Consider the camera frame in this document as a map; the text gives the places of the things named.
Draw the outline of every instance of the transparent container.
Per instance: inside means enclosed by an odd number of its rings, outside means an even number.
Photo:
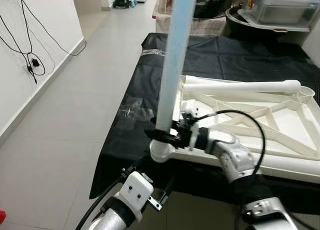
[[[244,0],[239,13],[254,27],[308,31],[319,8],[320,0]]]

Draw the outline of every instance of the white plastic pipe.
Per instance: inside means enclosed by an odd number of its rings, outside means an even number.
[[[169,132],[179,80],[185,62],[196,0],[174,0],[166,43],[155,128]]]
[[[214,83],[186,83],[182,86],[184,92],[256,92],[256,93],[285,93],[296,94],[301,89],[297,80],[266,81],[266,82],[214,82]]]

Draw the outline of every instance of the table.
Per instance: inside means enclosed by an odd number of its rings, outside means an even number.
[[[175,191],[233,203],[232,190],[219,167],[175,159],[159,164],[150,159],[150,139],[144,130],[154,129],[149,118],[157,113],[166,40],[166,34],[150,33],[142,43],[142,55],[102,147],[90,198],[97,197],[122,168],[138,161],[139,169],[154,180],[157,188],[163,188],[175,174]],[[263,45],[226,37],[192,36],[183,75],[241,82],[297,79],[316,92],[315,100],[320,103],[320,69],[295,44]],[[266,180],[292,212],[320,214],[320,184],[271,176]]]

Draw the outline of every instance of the tiled floor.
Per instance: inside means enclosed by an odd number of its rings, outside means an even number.
[[[97,159],[141,53],[156,0],[112,9],[0,149],[0,230],[73,230],[93,200]],[[232,229],[234,207],[173,193],[133,230]],[[319,227],[317,216],[304,215]]]

